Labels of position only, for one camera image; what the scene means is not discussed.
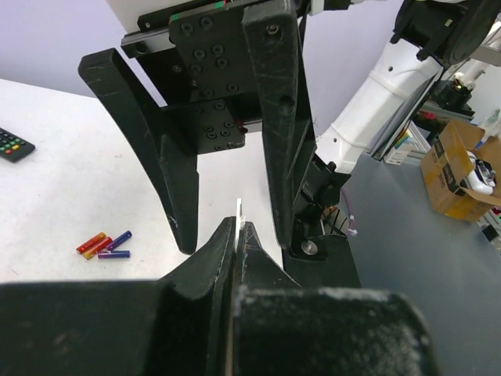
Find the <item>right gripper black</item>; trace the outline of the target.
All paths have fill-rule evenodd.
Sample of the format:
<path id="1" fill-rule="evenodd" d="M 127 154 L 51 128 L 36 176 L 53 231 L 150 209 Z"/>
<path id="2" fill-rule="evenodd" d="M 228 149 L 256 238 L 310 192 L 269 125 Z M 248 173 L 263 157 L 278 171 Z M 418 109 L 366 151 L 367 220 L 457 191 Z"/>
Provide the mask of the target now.
<path id="1" fill-rule="evenodd" d="M 157 192 L 180 252 L 196 250 L 197 155 L 242 147 L 262 124 L 276 239 L 293 240 L 294 211 L 315 135 L 298 19 L 302 1 L 215 1 L 168 25 L 125 34 L 166 107 L 161 109 L 116 49 L 81 58 L 78 74 L 105 107 Z"/>

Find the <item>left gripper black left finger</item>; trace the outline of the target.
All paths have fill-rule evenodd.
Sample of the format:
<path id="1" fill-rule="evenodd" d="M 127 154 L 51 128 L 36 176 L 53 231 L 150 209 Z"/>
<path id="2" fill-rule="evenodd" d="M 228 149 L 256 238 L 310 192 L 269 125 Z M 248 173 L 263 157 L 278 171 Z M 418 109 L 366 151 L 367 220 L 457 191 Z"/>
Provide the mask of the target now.
<path id="1" fill-rule="evenodd" d="M 4 375 L 223 375 L 236 220 L 159 280 L 1 287 Z"/>

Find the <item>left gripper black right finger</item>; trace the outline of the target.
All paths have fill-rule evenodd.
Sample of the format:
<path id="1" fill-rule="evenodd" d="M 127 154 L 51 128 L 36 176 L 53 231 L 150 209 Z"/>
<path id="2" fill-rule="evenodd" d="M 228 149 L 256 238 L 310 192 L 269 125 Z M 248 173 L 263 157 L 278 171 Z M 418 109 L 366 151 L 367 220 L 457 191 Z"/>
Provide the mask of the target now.
<path id="1" fill-rule="evenodd" d="M 247 223 L 232 302 L 235 375 L 438 375 L 423 315 L 391 291 L 299 286 Z"/>

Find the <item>white battery cover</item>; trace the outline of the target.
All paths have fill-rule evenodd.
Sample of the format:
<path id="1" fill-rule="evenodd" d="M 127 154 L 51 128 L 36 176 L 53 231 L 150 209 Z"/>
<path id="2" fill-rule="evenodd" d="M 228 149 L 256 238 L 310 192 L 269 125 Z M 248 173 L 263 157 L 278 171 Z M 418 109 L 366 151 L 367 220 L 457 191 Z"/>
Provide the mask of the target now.
<path id="1" fill-rule="evenodd" d="M 235 248 L 238 248 L 238 244 L 240 241 L 240 231 L 245 226 L 245 216 L 243 215 L 243 203 L 242 199 L 238 198 L 236 200 L 236 229 L 235 229 Z"/>

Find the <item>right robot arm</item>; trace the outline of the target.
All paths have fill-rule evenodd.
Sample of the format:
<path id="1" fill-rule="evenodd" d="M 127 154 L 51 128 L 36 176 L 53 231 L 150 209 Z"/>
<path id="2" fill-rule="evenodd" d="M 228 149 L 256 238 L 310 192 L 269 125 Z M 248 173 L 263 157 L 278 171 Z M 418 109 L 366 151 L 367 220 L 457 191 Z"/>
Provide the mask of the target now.
<path id="1" fill-rule="evenodd" d="M 78 73 L 150 178 L 179 250 L 196 250 L 197 158 L 245 144 L 260 122 L 279 246 L 304 241 L 334 204 L 335 175 L 404 102 L 419 102 L 485 40 L 497 1 L 405 1 L 390 41 L 332 125 L 316 136 L 303 45 L 306 20 L 349 1 L 112 1 L 119 49 L 84 56 Z"/>

